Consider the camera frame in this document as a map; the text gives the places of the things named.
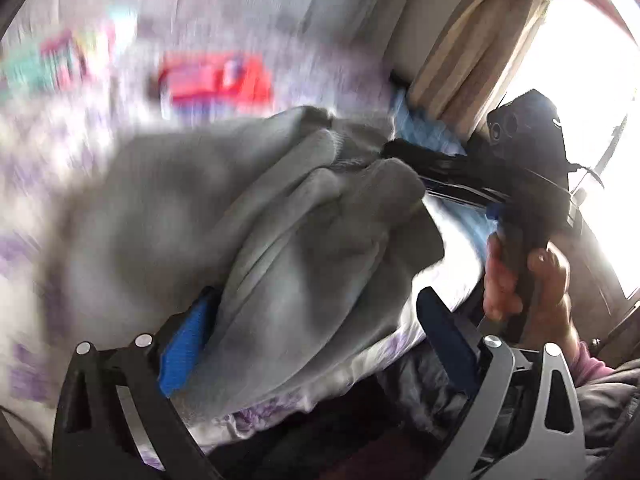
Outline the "grey sweatpants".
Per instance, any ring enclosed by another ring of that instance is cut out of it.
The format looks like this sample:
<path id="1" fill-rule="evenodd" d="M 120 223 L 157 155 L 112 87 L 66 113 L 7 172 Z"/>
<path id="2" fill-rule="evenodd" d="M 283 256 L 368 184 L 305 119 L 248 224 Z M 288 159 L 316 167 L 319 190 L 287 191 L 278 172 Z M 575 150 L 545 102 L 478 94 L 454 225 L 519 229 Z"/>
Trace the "grey sweatpants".
<path id="1" fill-rule="evenodd" d="M 126 344 L 205 287 L 213 333 L 175 394 L 224 416 L 332 372 L 389 335 L 444 244 L 385 117 L 295 107 L 122 144 L 68 201 L 49 261 L 58 347 Z"/>

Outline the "beige striped window curtain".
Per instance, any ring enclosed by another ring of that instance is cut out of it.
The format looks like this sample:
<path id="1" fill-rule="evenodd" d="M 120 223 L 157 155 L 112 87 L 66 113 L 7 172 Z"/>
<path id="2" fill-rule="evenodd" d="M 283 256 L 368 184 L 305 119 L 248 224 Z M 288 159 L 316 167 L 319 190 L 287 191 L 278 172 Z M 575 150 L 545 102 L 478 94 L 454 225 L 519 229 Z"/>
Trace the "beige striped window curtain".
<path id="1" fill-rule="evenodd" d="M 461 0 L 408 101 L 465 142 L 522 62 L 549 0 Z"/>

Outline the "purple floral bed sheet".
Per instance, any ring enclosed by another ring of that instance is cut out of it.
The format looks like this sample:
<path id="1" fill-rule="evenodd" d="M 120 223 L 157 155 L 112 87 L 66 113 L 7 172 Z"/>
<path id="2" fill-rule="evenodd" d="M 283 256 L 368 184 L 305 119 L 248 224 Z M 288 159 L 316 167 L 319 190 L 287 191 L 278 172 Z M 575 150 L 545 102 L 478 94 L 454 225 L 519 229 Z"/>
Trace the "purple floral bed sheet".
<path id="1" fill-rule="evenodd" d="M 115 63 L 114 78 L 75 90 L 19 96 L 1 101 L 1 406 L 22 416 L 50 440 L 57 395 L 49 366 L 66 364 L 54 355 L 63 335 L 66 299 L 57 278 L 47 278 L 47 258 L 62 261 L 66 238 L 56 224 L 64 200 L 104 170 L 120 141 L 163 127 L 168 115 L 145 96 L 146 77 L 160 66 L 163 50 L 175 46 L 138 40 Z M 404 92 L 390 90 L 385 68 L 363 52 L 273 36 L 245 46 L 211 47 L 256 53 L 272 76 L 273 103 L 263 115 L 311 104 L 338 113 L 389 112 L 409 140 L 447 154 L 462 146 L 439 122 L 410 118 Z M 445 304 L 462 304 L 480 279 L 487 237 L 496 222 L 470 207 L 427 198 L 425 205 L 442 231 L 446 255 L 419 274 Z M 280 394 L 240 411 L 196 425 L 205 451 L 246 440 L 296 412 L 310 412 L 330 396 L 382 370 L 424 338 L 408 304 L 399 327 L 371 349 L 349 358 L 328 378 L 294 393 Z"/>

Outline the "red blue folded garment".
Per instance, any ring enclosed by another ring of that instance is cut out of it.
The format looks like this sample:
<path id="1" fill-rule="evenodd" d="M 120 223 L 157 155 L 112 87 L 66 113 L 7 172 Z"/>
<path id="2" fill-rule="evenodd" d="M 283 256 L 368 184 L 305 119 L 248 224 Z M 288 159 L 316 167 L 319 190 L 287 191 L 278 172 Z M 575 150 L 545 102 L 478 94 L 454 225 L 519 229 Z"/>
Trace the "red blue folded garment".
<path id="1" fill-rule="evenodd" d="M 272 77 L 259 55 L 230 52 L 169 52 L 158 69 L 160 96 L 168 104 L 266 107 L 273 101 Z"/>

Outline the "teal pink folded blanket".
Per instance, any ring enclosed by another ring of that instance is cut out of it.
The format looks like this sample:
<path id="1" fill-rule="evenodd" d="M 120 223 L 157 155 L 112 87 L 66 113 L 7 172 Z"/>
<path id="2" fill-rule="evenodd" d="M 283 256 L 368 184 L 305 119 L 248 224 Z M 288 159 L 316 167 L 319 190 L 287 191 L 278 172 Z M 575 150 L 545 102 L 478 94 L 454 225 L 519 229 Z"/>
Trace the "teal pink folded blanket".
<path id="1" fill-rule="evenodd" d="M 137 34 L 138 12 L 116 8 L 89 24 L 28 40 L 1 58 L 1 99 L 66 92 L 107 80 Z"/>

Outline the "lilac wall curtain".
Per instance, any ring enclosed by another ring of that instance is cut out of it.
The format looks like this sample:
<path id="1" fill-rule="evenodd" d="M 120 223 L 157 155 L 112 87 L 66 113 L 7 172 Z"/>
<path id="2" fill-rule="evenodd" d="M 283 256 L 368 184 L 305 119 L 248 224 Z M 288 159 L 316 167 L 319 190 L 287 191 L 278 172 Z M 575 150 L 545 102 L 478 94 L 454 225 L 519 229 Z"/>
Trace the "lilac wall curtain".
<path id="1" fill-rule="evenodd" d="M 25 0 L 3 35 L 16 49 L 114 12 L 138 17 L 138 38 L 117 67 L 123 124 L 162 117 L 152 69 L 168 51 L 258 54 L 273 78 L 274 110 L 299 105 L 338 114 L 386 110 L 385 52 L 408 0 Z"/>

